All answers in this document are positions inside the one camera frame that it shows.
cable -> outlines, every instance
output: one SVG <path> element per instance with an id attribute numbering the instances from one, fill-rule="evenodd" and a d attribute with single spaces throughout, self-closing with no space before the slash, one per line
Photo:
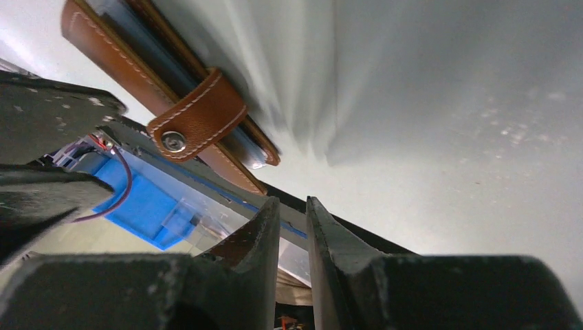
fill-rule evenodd
<path id="1" fill-rule="evenodd" d="M 88 215 L 86 217 L 77 218 L 73 222 L 87 221 L 87 220 L 92 220 L 95 218 L 99 218 L 99 217 L 103 217 L 105 215 L 108 215 L 109 213 L 112 213 L 116 208 L 119 208 L 126 201 L 127 197 L 129 196 L 129 193 L 131 191 L 131 185 L 132 185 L 131 169 L 129 168 L 129 165 L 127 164 L 126 160 L 122 156 L 121 152 L 119 152 L 119 150 L 116 147 L 112 146 L 111 151 L 118 156 L 118 158 L 120 159 L 120 162 L 122 162 L 122 165 L 124 166 L 124 170 L 126 171 L 126 175 L 127 175 L 127 179 L 128 179 L 128 184 L 127 184 L 126 190 L 124 191 L 121 198 L 117 202 L 115 202 L 112 206 L 107 208 L 106 210 L 103 210 L 103 211 L 98 212 L 96 214 Z"/>

blue plastic part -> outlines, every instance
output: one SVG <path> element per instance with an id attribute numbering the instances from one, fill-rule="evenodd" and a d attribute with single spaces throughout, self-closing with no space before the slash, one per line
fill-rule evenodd
<path id="1" fill-rule="evenodd" d="M 123 165 L 116 159 L 110 159 L 94 175 L 115 190 L 110 200 L 93 209 L 100 212 L 121 197 L 127 186 L 127 178 Z M 174 211 L 178 202 L 139 173 L 132 171 L 132 178 L 133 187 L 126 201 L 105 218 L 161 250 L 166 250 L 180 242 L 183 237 L 188 237 L 195 228 L 190 223 L 194 215 L 180 215 L 187 218 L 182 221 L 185 222 L 182 235 L 168 231 L 163 226 L 164 220 Z"/>

brown leather case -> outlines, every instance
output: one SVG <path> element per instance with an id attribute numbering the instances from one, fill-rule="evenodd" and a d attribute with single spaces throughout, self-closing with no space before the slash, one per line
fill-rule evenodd
<path id="1" fill-rule="evenodd" d="M 234 185 L 256 194 L 266 189 L 220 142 L 236 125 L 265 151 L 267 163 L 277 165 L 276 148 L 247 116 L 247 107 L 223 73 L 206 69 L 172 30 L 150 1 L 127 1 L 168 41 L 170 50 L 203 82 L 182 100 L 151 70 L 85 0 L 67 0 L 61 18 L 63 36 L 114 78 L 122 87 L 157 116 L 148 132 L 162 155 L 183 162 L 198 155 L 209 167 Z M 186 148 L 170 153 L 162 147 L 162 134 L 179 131 Z"/>

snap fastener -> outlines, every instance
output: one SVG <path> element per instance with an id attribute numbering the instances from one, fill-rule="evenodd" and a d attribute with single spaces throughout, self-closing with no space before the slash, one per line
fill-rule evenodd
<path id="1" fill-rule="evenodd" d="M 164 148 L 171 153 L 179 153 L 186 149 L 186 139 L 184 138 L 184 135 L 178 132 L 164 132 L 161 140 Z"/>

white stitching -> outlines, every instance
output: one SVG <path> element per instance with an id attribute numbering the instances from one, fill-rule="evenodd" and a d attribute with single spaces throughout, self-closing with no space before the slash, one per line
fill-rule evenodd
<path id="1" fill-rule="evenodd" d="M 220 73 L 213 81 L 212 83 L 206 87 L 206 89 L 201 93 L 201 95 L 197 96 L 197 98 L 195 98 L 194 100 L 190 101 L 184 108 L 180 109 L 177 112 L 174 112 L 170 118 L 166 119 L 165 121 L 163 121 L 161 124 L 158 124 L 156 127 L 152 128 L 152 132 L 151 134 L 154 134 L 154 132 L 156 132 L 160 127 L 164 126 L 165 124 L 168 124 L 168 122 L 170 122 L 172 119 L 176 118 L 178 115 L 180 115 L 181 113 L 185 112 L 186 110 L 188 110 L 188 108 L 190 108 L 191 106 L 193 106 L 196 102 L 199 102 L 199 100 L 205 96 L 219 81 L 219 79 L 221 79 L 221 77 L 223 76 L 222 73 Z"/>
<path id="2" fill-rule="evenodd" d="M 168 155 L 168 156 L 170 158 L 174 158 L 176 160 L 181 160 L 182 158 L 186 158 L 186 157 L 192 155 L 193 153 L 196 153 L 200 148 L 207 145 L 212 139 L 216 138 L 218 134 L 223 133 L 229 126 L 231 126 L 235 121 L 237 121 L 237 119 L 239 119 L 239 117 L 241 117 L 241 115 L 243 115 L 245 113 L 246 109 L 247 109 L 247 106 L 243 105 L 243 108 L 241 108 L 241 110 L 239 111 L 237 116 L 235 116 L 235 118 L 233 118 L 229 123 L 227 123 L 222 129 L 219 129 L 215 134 L 211 135 L 211 137 L 204 140 L 201 144 L 198 144 L 193 150 L 185 153 L 184 155 L 180 155 L 180 156 L 173 156 L 173 155 Z"/>
<path id="3" fill-rule="evenodd" d="M 111 41 L 109 41 L 109 39 L 108 39 L 108 38 L 105 36 L 105 34 L 99 30 L 99 28 L 97 27 L 97 25 L 95 25 L 95 24 L 93 24 L 93 22 L 91 22 L 90 18 L 89 18 L 89 17 L 88 17 L 88 16 L 87 16 L 85 13 L 83 13 L 83 12 L 74 12 L 74 13 L 73 13 L 73 17 L 71 18 L 71 22 L 69 22 L 69 33 L 70 33 L 70 34 L 72 33 L 73 26 L 74 26 L 74 24 L 75 24 L 75 21 L 76 21 L 76 19 L 77 19 L 77 16 L 78 16 L 78 15 L 81 15 L 81 17 L 82 17 L 84 20 L 86 20 L 86 22 L 87 22 L 87 25 L 88 25 L 88 26 L 90 26 L 91 28 L 93 28 L 97 34 L 101 35 L 101 36 L 103 37 L 103 40 L 104 40 L 106 43 L 108 43 L 108 44 L 111 46 L 111 48 L 113 48 L 113 50 L 117 51 L 117 52 L 118 52 L 118 54 L 119 54 L 119 55 L 120 55 L 120 56 L 121 56 L 123 59 L 126 59 L 126 62 L 127 62 L 128 64 L 130 64 L 132 67 L 134 66 L 134 64 L 133 64 L 133 63 L 131 63 L 129 60 L 127 60 L 127 57 L 126 57 L 126 56 L 124 56 L 124 55 L 122 54 L 122 52 L 120 51 L 120 49 L 119 49 L 119 48 L 117 48 L 117 47 L 115 47 L 115 46 L 113 45 L 113 43 L 112 43 Z M 140 74 L 140 76 L 141 76 L 143 79 L 145 79 L 145 81 L 146 81 L 148 84 L 152 85 L 152 87 L 154 87 L 154 89 L 156 90 L 156 92 L 157 92 L 158 94 L 160 94 L 160 95 L 161 95 L 161 96 L 164 98 L 164 100 L 165 100 L 165 101 L 167 101 L 169 104 L 173 104 L 172 100 L 170 100 L 170 98 L 169 98 L 169 97 L 168 97 L 168 96 L 167 96 L 167 95 L 166 95 L 166 94 L 165 94 L 163 91 L 161 91 L 161 90 L 160 90 L 160 89 L 159 89 L 159 88 L 158 88 L 158 87 L 157 87 L 157 86 L 156 86 L 156 85 L 155 85 L 155 84 L 154 84 L 154 83 L 153 83 L 151 80 L 149 80 L 149 79 L 148 79 L 148 77 L 147 77 L 146 75 L 144 75 L 144 74 Z M 153 140 L 154 140 L 154 143 L 156 144 L 156 146 L 158 147 L 158 150 L 161 150 L 161 151 L 163 151 L 164 149 L 160 147 L 160 145 L 158 144 L 157 140 L 156 140 L 156 139 L 153 139 Z M 237 173 L 238 173 L 238 174 L 239 174 L 239 175 L 240 175 L 242 178 L 244 178 L 244 180 L 245 180 L 245 181 L 246 181 L 246 182 L 247 182 L 247 183 L 250 185 L 250 188 L 252 189 L 252 192 L 254 192 L 254 193 L 261 193 L 261 191 L 259 191 L 259 189 L 258 189 L 258 188 L 257 188 L 257 187 L 256 187 L 256 186 L 255 186 L 255 185 L 254 185 L 254 184 L 253 184 L 253 183 L 252 183 L 250 180 L 249 180 L 249 178 L 248 178 L 246 175 L 244 175 L 244 174 L 243 174 L 243 172 L 241 172 L 241 170 L 240 170 L 239 168 L 237 168 L 237 167 L 236 167 L 236 166 L 235 166 L 235 165 L 234 165 L 234 164 L 233 164 L 233 163 L 230 161 L 230 159 L 228 159 L 228 158 L 227 158 L 227 157 L 226 157 L 226 156 L 223 154 L 223 152 L 222 152 L 222 151 L 221 151 L 219 148 L 217 148 L 217 147 L 216 147 L 214 144 L 210 145 L 210 147 L 211 147 L 211 148 L 214 148 L 214 149 L 216 149 L 216 150 L 217 150 L 217 152 L 219 153 L 219 155 L 220 155 L 222 158 L 224 158 L 224 159 L 227 161 L 227 164 L 231 165 L 231 167 L 233 167 L 233 169 L 234 169 L 234 170 L 235 170 L 235 171 L 236 171 L 236 172 L 237 172 Z"/>
<path id="4" fill-rule="evenodd" d="M 90 26 L 91 28 L 93 28 L 95 30 L 95 32 L 97 34 L 99 34 L 103 40 L 105 41 L 105 43 L 107 43 L 108 45 L 111 46 L 111 48 L 113 50 L 115 50 L 121 58 L 123 58 L 128 64 L 130 64 L 130 66 L 134 69 L 134 71 L 136 71 L 137 73 L 140 74 L 140 76 L 146 81 L 146 83 L 152 85 L 152 87 L 154 87 L 154 90 L 156 90 L 156 92 L 164 98 L 165 101 L 167 101 L 169 104 L 173 104 L 172 100 L 170 100 L 170 98 L 162 91 L 160 90 L 160 88 L 158 88 L 158 86 L 156 86 L 154 84 L 154 82 L 152 82 L 152 80 L 148 79 L 148 76 L 146 76 L 142 70 L 140 70 L 133 62 L 131 62 L 127 56 L 125 56 L 124 54 L 122 54 L 122 52 L 120 51 L 120 49 L 118 47 L 115 47 L 113 45 L 113 42 L 110 41 L 107 36 L 105 35 L 105 33 L 103 31 L 101 31 L 99 29 L 99 27 L 97 25 L 95 25 L 95 23 L 91 22 L 91 19 L 83 12 L 75 12 L 73 13 L 73 17 L 71 18 L 71 22 L 69 23 L 69 33 L 71 34 L 73 31 L 73 26 L 77 20 L 77 16 L 81 15 L 81 17 L 86 20 L 87 25 Z"/>

